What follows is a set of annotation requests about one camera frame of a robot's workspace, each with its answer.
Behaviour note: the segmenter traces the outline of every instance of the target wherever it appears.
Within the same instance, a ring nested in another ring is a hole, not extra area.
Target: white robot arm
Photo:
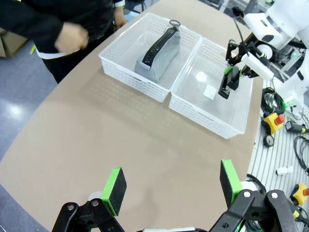
[[[272,54],[269,54],[271,49],[267,47],[267,44],[280,50],[296,35],[309,48],[309,0],[276,0],[266,13],[247,14],[244,16],[244,21],[252,30],[256,39],[264,43],[257,48],[267,59],[272,56]],[[258,75],[265,80],[273,78],[273,72],[259,60],[261,55],[253,55],[253,53],[254,51],[251,50],[251,52],[241,54],[241,61],[252,69],[256,76]],[[306,50],[301,67],[288,81],[276,88],[276,91],[282,96],[285,103],[293,104],[294,111],[297,112],[303,107],[303,94],[308,87],[309,51]]]

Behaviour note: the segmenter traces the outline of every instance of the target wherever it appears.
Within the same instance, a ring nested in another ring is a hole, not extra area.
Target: gray pouch
[[[173,27],[158,39],[147,52],[136,61],[135,72],[148,80],[157,83],[166,68],[180,50],[180,23],[176,20],[169,22]]]

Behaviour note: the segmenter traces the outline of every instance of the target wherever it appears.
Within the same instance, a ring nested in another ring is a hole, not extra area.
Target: cardboard box
[[[28,39],[0,29],[0,57],[12,57]]]

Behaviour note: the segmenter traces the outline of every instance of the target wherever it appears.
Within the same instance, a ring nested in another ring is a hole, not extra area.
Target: white plastic basket
[[[169,107],[228,139],[245,132],[253,81],[240,78],[238,89],[228,99],[221,97],[218,89],[226,68],[225,55],[225,48],[203,38],[171,88]],[[207,85],[217,89],[213,100],[203,95]]]
[[[148,13],[123,32],[100,54],[104,72],[138,91],[163,102],[198,46],[201,36],[181,25],[181,48],[158,83],[134,72],[138,57],[170,28],[169,19]]]

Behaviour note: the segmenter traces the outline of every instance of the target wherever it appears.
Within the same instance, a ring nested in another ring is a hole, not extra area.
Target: person
[[[32,39],[59,83],[126,23],[123,0],[0,0],[0,28]]]

